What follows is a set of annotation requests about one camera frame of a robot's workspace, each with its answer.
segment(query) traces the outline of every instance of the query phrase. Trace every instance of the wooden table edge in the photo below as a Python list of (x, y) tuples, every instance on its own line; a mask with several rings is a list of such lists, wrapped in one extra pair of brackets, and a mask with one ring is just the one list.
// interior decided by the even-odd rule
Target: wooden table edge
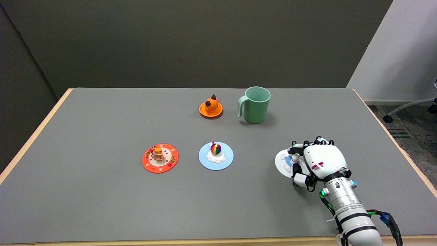
[(73, 91), (73, 89), (67, 89), (62, 95), (62, 97), (59, 99), (59, 101), (55, 104), (55, 106), (50, 110), (49, 114), (44, 118), (44, 120), (39, 124), (39, 126), (36, 128), (36, 130), (32, 133), (30, 138), (26, 141), (26, 143), (21, 147), (20, 151), (15, 155), (15, 157), (12, 159), (12, 161), (6, 166), (6, 168), (3, 170), (3, 172), (0, 174), (0, 185), (3, 183), (3, 181), (6, 179), (6, 177), (9, 175), (9, 173), (14, 169), (15, 165), (21, 160), (23, 155), (26, 153), (26, 151), (30, 148), (32, 143), (35, 141), (35, 139), (38, 137), (38, 135), (42, 132), (44, 127), (47, 125), (47, 123), (50, 121), (50, 119), (53, 117), (53, 115), (58, 111), (59, 107), (62, 105), (62, 103), (65, 101), (65, 99), (70, 95), (70, 93)]
[(379, 125), (384, 129), (385, 133), (390, 137), (392, 142), (398, 147), (399, 151), (404, 155), (405, 159), (407, 159), (408, 163), (411, 165), (411, 167), (416, 171), (417, 175), (422, 179), (422, 181), (425, 183), (425, 185), (430, 189), (431, 193), (437, 198), (437, 190), (434, 188), (433, 184), (430, 182), (430, 180), (423, 174), (423, 172), (414, 164), (413, 160), (410, 158), (409, 154), (403, 150), (399, 144), (396, 142), (396, 140), (393, 138), (393, 136), (388, 132), (387, 128), (381, 123), (381, 121), (376, 117), (376, 115), (372, 112), (372, 110), (367, 106), (367, 104), (363, 101), (361, 96), (358, 94), (358, 92), (354, 89), (352, 89), (357, 96), (360, 98), (360, 100), (366, 105), (369, 112), (373, 115), (375, 120), (379, 123)]
[[(363, 102), (364, 105), (366, 103), (363, 101), (361, 96), (357, 93), (356, 90), (352, 89), (359, 99)], [(26, 141), (20, 151), (15, 155), (9, 165), (5, 168), (5, 170), (0, 174), (0, 184), (6, 179), (15, 165), (20, 161), (38, 135), (42, 132), (44, 127), (59, 109), (59, 107), (64, 103), (65, 99), (68, 95), (73, 91), (73, 88), (67, 89), (67, 91), (62, 95), (59, 101), (55, 104), (52, 110), (48, 113), (48, 115), (44, 118), (38, 128), (33, 132), (30, 138)], [(408, 163), (412, 166), (414, 171), (419, 175), (425, 185), (430, 189), (430, 191), (437, 198), (437, 190), (431, 184), (429, 179), (419, 170), (419, 168), (414, 164), (413, 160), (410, 156), (399, 147), (398, 143), (391, 136), (391, 134), (387, 131), (385, 126), (379, 121), (376, 115), (370, 110), (370, 108), (366, 105), (369, 112), (373, 115), (376, 121), (381, 125), (396, 147), (401, 151), (404, 157), (407, 159)], [(393, 238), (390, 236), (382, 237), (384, 244), (394, 244)], [(423, 243), (423, 244), (437, 244), (437, 235), (403, 235), (402, 239), (404, 244), (412, 244), (412, 243)], [(254, 239), (197, 239), (197, 240), (153, 240), (153, 241), (103, 241), (103, 242), (42, 242), (42, 243), (22, 243), (22, 244), (0, 244), (1, 246), (142, 246), (142, 245), (160, 245), (160, 246), (178, 246), (178, 245), (187, 245), (187, 244), (208, 244), (208, 245), (226, 245), (226, 246), (245, 246), (245, 245), (290, 245), (290, 246), (334, 246), (335, 245), (335, 237), (291, 237), (291, 238), (254, 238)]]
[[(436, 245), (437, 235), (404, 235), (405, 246), (412, 244)], [(396, 245), (391, 236), (382, 236), (384, 245)], [(102, 242), (42, 242), (23, 244), (1, 244), (1, 246), (335, 246), (335, 237), (291, 237), (253, 239), (196, 239), (196, 240), (150, 240), (150, 241), (102, 241)]]

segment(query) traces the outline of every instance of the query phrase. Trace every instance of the chair wheel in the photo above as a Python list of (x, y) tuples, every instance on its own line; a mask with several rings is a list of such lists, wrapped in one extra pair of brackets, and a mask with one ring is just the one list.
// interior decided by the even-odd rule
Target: chair wheel
[(437, 113), (437, 105), (431, 105), (431, 107), (428, 108), (428, 112), (432, 114)]
[(390, 115), (386, 115), (382, 119), (385, 123), (391, 123), (393, 121), (393, 118)]

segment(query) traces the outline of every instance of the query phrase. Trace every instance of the mug handle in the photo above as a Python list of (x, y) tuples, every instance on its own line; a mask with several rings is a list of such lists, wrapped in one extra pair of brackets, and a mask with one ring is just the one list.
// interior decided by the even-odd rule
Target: mug handle
[(249, 100), (249, 98), (246, 95), (244, 95), (244, 96), (240, 97), (240, 99), (238, 99), (238, 105), (237, 105), (237, 116), (238, 116), (238, 118), (241, 117), (241, 114), (243, 112), (243, 105), (248, 100)]

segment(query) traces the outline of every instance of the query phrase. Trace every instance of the dark gray wall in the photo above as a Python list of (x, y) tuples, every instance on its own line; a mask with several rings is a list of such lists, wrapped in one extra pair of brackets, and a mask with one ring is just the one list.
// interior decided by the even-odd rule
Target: dark gray wall
[(71, 87), (345, 87), (392, 0), (1, 0)]
[(0, 172), (56, 101), (20, 35), (0, 6)]

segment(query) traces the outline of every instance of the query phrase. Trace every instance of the floor vent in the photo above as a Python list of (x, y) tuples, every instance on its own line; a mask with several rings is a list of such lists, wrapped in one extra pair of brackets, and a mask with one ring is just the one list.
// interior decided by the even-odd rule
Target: floor vent
[(414, 138), (406, 127), (387, 127), (387, 130), (394, 138)]

